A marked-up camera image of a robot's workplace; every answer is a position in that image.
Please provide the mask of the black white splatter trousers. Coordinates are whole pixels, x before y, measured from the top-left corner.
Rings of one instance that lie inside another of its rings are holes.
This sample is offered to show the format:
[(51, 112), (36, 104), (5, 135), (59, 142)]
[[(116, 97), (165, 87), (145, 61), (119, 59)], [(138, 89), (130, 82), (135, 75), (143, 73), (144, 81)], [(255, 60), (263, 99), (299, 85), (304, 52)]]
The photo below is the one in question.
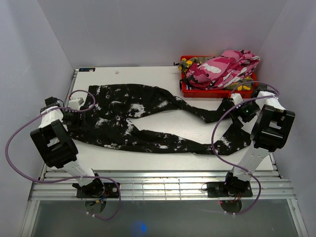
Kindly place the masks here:
[(207, 110), (157, 86), (91, 85), (88, 91), (86, 129), (70, 131), (73, 139), (88, 145), (148, 154), (229, 156), (251, 143), (249, 133), (233, 124), (211, 139), (212, 126), (233, 105), (229, 99)]

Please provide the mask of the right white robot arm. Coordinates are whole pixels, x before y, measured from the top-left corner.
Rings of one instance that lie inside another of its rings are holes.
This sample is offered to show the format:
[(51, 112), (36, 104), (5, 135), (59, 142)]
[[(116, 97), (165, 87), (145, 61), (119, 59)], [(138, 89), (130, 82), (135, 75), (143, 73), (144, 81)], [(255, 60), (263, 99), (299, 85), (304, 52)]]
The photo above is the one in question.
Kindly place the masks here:
[(250, 133), (250, 148), (241, 161), (226, 175), (223, 183), (224, 193), (229, 196), (241, 196), (250, 190), (251, 174), (265, 157), (284, 147), (292, 128), (295, 113), (283, 107), (276, 92), (267, 85), (255, 86), (251, 98), (232, 112), (233, 124), (241, 127), (243, 123), (257, 117)]

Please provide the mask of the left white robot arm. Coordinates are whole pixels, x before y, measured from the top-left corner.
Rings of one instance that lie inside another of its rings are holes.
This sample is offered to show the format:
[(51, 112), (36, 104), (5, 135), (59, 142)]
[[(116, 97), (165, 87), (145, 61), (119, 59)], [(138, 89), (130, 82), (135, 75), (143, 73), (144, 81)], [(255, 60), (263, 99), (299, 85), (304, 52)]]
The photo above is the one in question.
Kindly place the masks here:
[(77, 183), (73, 187), (89, 197), (99, 198), (105, 194), (105, 186), (92, 168), (82, 164), (79, 151), (70, 131), (86, 128), (85, 112), (64, 111), (62, 101), (56, 97), (45, 99), (40, 110), (41, 123), (30, 133), (40, 156), (48, 167), (68, 172)]

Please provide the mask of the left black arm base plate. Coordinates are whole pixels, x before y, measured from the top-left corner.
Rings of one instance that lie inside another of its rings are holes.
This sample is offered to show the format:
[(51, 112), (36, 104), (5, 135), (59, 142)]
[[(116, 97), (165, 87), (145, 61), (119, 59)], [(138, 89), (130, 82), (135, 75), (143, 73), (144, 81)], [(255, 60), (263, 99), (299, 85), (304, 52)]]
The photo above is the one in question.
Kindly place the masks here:
[[(105, 187), (104, 196), (106, 198), (119, 198), (119, 191), (118, 191), (117, 186), (114, 183), (104, 183), (104, 187)], [(77, 198), (98, 198), (98, 199), (101, 198), (101, 196), (95, 197), (92, 195), (86, 195), (80, 190), (77, 190), (76, 197)]]

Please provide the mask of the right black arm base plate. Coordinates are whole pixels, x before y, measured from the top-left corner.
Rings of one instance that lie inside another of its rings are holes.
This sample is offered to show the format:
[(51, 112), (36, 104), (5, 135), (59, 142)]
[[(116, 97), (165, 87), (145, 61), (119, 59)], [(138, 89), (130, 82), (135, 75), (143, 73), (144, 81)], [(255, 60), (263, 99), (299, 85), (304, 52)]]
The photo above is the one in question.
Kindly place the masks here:
[(207, 182), (204, 184), (206, 187), (203, 191), (207, 192), (209, 198), (249, 198), (253, 197), (253, 192), (250, 183), (247, 183), (244, 191), (235, 189), (234, 187), (229, 187), (225, 185), (225, 182)]

